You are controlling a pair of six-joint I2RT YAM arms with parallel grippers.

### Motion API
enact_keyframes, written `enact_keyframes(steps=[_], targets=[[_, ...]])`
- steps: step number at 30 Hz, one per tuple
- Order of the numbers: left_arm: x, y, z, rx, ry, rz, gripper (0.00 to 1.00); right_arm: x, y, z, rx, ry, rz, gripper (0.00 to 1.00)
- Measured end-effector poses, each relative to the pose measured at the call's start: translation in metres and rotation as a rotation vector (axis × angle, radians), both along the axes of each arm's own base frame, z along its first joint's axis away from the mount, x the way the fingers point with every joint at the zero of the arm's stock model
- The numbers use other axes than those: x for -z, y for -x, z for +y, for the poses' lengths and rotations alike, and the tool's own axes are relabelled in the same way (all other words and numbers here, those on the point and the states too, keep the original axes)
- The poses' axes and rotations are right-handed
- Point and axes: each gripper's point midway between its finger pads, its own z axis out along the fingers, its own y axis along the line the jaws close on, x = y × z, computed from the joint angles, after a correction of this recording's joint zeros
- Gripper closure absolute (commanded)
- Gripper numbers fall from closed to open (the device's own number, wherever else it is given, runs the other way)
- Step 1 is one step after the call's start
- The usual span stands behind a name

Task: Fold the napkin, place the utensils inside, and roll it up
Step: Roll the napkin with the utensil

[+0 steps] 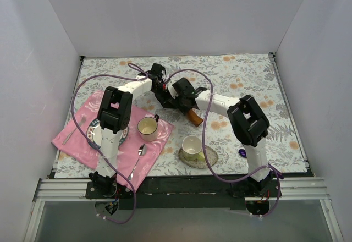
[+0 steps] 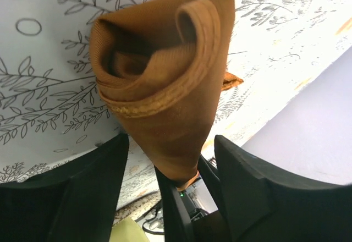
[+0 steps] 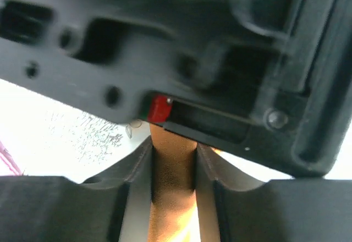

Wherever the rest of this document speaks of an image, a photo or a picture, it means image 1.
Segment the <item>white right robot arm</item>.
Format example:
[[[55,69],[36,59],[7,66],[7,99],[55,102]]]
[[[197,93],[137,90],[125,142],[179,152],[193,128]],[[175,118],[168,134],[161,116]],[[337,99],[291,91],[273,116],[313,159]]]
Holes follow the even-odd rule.
[[[244,147],[248,165],[246,176],[228,181],[232,186],[230,192],[235,197],[259,197],[269,192],[269,183],[273,179],[273,167],[266,155],[270,123],[252,96],[235,98],[218,95],[213,89],[194,88],[186,78],[176,82],[167,80],[163,84],[163,95],[165,108],[180,110],[196,127],[205,126],[206,119],[200,118],[195,109],[228,117],[234,135]]]

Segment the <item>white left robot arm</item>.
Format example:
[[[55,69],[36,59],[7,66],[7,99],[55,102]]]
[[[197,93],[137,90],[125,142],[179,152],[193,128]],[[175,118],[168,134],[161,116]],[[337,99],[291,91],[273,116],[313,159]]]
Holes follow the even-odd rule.
[[[89,175],[95,190],[103,197],[116,196],[119,191],[117,178],[123,179],[124,185],[136,191],[144,180],[151,162],[162,149],[162,140],[169,137],[171,129],[159,121],[159,116],[143,116],[133,125],[136,131],[131,134],[132,147],[120,150],[120,140],[124,130],[129,127],[133,99],[152,91],[161,100],[170,98],[164,75],[166,69],[160,64],[153,64],[151,70],[141,71],[135,80],[119,87],[107,87],[104,91],[97,119],[101,127],[101,145],[97,149],[101,158],[96,171]]]

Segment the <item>orange-brown cloth napkin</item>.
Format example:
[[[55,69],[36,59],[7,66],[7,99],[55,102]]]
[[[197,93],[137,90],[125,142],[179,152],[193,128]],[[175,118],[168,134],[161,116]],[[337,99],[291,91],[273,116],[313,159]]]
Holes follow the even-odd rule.
[[[194,111],[193,109],[190,109],[187,113],[186,113],[186,117],[188,118],[188,120],[190,120],[190,122],[195,126],[195,127],[199,127],[204,120],[199,117]]]

